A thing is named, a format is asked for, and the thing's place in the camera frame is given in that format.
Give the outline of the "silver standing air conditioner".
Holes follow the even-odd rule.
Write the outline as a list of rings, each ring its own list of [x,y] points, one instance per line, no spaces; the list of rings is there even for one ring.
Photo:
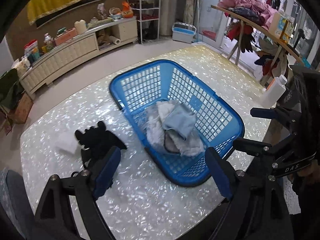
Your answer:
[[[172,35],[172,25],[176,17],[177,0],[161,0],[159,34],[161,36]]]

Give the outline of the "pink flat box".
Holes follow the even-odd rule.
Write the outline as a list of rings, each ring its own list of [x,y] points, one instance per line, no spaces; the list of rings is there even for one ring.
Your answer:
[[[78,32],[75,28],[72,29],[68,29],[67,31],[65,31],[64,33],[57,35],[56,38],[54,38],[55,44],[57,46],[67,42],[68,40],[76,37],[78,35]]]

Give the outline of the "white plastic bottle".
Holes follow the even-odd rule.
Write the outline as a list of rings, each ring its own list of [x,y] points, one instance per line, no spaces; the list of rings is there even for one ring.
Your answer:
[[[275,77],[264,91],[261,97],[261,105],[264,108],[271,108],[276,104],[280,97],[286,91],[287,78],[284,75]]]

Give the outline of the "white foam sponge block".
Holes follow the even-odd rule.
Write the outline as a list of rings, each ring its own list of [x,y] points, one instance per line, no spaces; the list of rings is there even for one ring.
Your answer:
[[[79,150],[79,143],[72,132],[62,132],[55,142],[55,147],[62,153],[75,155]]]

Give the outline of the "white paper roll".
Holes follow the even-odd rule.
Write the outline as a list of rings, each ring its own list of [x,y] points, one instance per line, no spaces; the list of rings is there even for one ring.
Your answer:
[[[114,36],[109,36],[109,40],[115,45],[119,45],[121,43],[121,40]]]

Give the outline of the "light blue cloth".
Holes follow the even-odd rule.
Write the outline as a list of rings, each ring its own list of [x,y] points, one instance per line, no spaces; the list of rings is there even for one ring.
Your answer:
[[[174,131],[186,141],[195,128],[196,121],[196,114],[185,103],[180,103],[164,119],[162,127],[165,131]]]

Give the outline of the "white blue storage box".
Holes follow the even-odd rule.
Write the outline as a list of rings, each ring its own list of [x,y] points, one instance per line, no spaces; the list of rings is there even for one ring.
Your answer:
[[[193,38],[197,32],[195,26],[182,23],[182,22],[175,22],[172,25],[172,39],[178,42],[184,43],[192,43]]]

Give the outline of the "blue plastic laundry basket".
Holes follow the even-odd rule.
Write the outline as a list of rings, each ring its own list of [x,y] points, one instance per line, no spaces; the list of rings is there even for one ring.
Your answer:
[[[204,183],[210,176],[205,150],[213,147],[226,159],[245,133],[240,115],[174,61],[119,74],[109,90],[151,159],[178,186]]]

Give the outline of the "brown cardboard box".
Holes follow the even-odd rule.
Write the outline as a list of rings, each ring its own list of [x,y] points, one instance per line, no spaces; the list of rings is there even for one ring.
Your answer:
[[[31,97],[24,93],[17,107],[9,112],[9,118],[16,124],[25,124],[33,104]]]

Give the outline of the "grey patterned cloth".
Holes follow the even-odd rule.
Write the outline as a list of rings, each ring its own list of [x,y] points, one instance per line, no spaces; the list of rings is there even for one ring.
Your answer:
[[[164,133],[164,148],[169,153],[173,153],[173,154],[180,153],[179,149],[176,147],[175,143],[173,142],[173,140],[171,139],[167,131],[165,131]]]

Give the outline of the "white metal shelf rack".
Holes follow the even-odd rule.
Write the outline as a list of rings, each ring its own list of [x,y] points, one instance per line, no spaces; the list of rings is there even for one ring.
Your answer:
[[[137,19],[138,42],[159,40],[161,0],[127,0]]]

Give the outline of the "orange snack bag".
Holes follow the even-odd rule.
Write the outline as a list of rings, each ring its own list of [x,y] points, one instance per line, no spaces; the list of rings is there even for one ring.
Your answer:
[[[121,11],[122,17],[123,18],[132,18],[134,16],[134,14],[133,14],[133,10],[132,10],[131,6],[129,5],[129,3],[124,1],[122,3],[122,6],[123,6],[123,9]]]

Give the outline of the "pink clothes pile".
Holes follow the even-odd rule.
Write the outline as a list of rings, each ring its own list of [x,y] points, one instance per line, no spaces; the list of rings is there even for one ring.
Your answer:
[[[260,0],[221,0],[217,6],[223,9],[239,7],[251,9],[263,19],[262,26],[265,29],[269,29],[273,16],[277,12],[276,9]]]

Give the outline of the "black dragon plush toy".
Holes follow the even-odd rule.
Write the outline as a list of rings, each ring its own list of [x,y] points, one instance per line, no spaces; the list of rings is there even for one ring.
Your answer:
[[[127,150],[127,146],[114,133],[106,129],[103,121],[99,121],[96,126],[85,129],[84,133],[77,129],[74,135],[82,146],[81,159],[87,170],[97,161],[103,159],[113,146],[120,150]]]

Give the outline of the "dark green bag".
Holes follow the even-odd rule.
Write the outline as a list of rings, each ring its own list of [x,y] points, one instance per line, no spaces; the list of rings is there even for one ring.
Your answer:
[[[9,110],[15,109],[24,93],[16,68],[12,68],[1,76],[0,89],[1,106]]]

